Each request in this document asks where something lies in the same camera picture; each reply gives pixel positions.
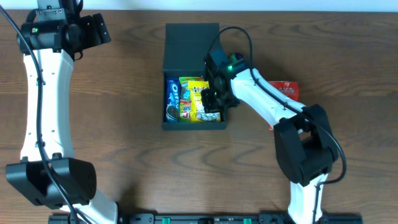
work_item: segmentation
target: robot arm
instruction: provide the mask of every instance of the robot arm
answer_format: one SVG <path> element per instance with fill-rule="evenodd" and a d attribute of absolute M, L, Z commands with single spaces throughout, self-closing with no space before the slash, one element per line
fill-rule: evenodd
<path fill-rule="evenodd" d="M 290 99 L 263 79 L 255 68 L 252 76 L 250 65 L 244 59 L 231 62 L 222 50 L 209 52 L 205 63 L 210 84 L 210 89 L 201 93 L 205 111 L 220 110 L 225 115 L 229 107 L 243 100 L 273 126 L 277 161 L 290 180 L 289 215 L 295 223 L 311 224 L 316 212 L 315 221 L 319 220 L 323 185 L 317 200 L 317 184 L 326 180 L 332 163 L 337 160 L 336 147 L 316 126 L 309 125 L 306 119 L 275 98 L 321 123 L 331 133 L 325 111 L 318 105 L 307 108 Z M 303 131 L 310 132 L 311 136 L 302 141 L 299 133 Z"/>
<path fill-rule="evenodd" d="M 302 111 L 305 107 L 302 103 L 296 102 L 289 97 L 285 96 L 279 90 L 274 88 L 265 79 L 261 77 L 257 69 L 253 69 L 255 78 L 258 78 L 259 83 L 272 92 L 276 97 L 280 98 L 284 102 L 287 102 L 290 106 L 296 110 Z M 257 113 L 259 113 L 271 126 L 275 126 L 279 123 L 282 118 L 289 119 L 296 114 L 285 108 L 282 104 L 277 102 L 271 96 L 269 96 L 264 90 L 262 90 L 257 84 L 254 83 L 250 70 L 246 69 L 236 75 L 231 80 L 231 88 L 233 95 L 239 100 L 245 101 L 251 106 Z M 295 223 L 312 223 L 313 208 L 315 205 L 316 197 L 316 186 L 319 182 L 326 180 L 328 174 L 320 174 L 315 177 L 306 186 L 302 186 L 300 183 L 290 182 L 290 205 L 288 213 Z M 320 186 L 317 215 L 315 221 L 319 220 L 322 216 L 321 211 L 321 198 L 323 186 Z"/>
<path fill-rule="evenodd" d="M 75 1 L 38 0 L 21 33 L 33 50 L 42 71 L 42 141 L 45 159 L 75 209 L 92 223 L 117 223 L 118 206 L 96 189 L 94 166 L 74 159 L 69 128 L 69 86 L 75 53 L 110 41 L 101 14 L 80 18 L 82 5 Z M 20 44 L 28 79 L 27 131 L 21 163 L 6 167 L 6 179 L 34 205 L 69 212 L 48 175 L 37 147 L 36 118 L 38 76 L 25 44 Z"/>

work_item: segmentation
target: red snack package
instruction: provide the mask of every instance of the red snack package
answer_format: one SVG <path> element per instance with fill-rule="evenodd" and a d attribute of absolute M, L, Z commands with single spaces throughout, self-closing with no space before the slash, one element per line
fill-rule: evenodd
<path fill-rule="evenodd" d="M 299 84 L 297 82 L 269 81 L 269 83 L 277 90 L 288 96 L 290 99 L 294 101 L 299 100 Z"/>

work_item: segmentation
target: green connector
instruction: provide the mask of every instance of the green connector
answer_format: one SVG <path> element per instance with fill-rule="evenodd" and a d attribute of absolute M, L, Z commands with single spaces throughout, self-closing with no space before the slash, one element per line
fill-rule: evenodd
<path fill-rule="evenodd" d="M 162 219 L 162 224 L 170 224 L 171 219 L 170 218 L 163 218 Z"/>
<path fill-rule="evenodd" d="M 243 224 L 251 224 L 251 218 L 244 218 Z"/>

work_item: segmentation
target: yellow snack package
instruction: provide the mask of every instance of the yellow snack package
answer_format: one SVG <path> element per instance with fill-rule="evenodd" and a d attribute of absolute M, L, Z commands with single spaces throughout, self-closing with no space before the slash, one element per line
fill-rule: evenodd
<path fill-rule="evenodd" d="M 191 91 L 191 122 L 221 121 L 220 113 L 205 113 L 200 92 L 209 88 L 208 81 L 188 81 Z"/>
<path fill-rule="evenodd" d="M 202 77 L 180 77 L 180 120 L 179 122 L 191 122 L 191 91 L 188 88 L 189 81 L 203 81 Z"/>

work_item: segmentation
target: box lid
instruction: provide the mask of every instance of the box lid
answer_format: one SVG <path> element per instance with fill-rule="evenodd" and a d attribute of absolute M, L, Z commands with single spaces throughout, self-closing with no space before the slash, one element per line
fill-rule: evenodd
<path fill-rule="evenodd" d="M 204 76 L 204 58 L 219 31 L 218 23 L 166 24 L 164 71 L 201 71 Z M 212 49 L 221 49 L 220 38 Z"/>

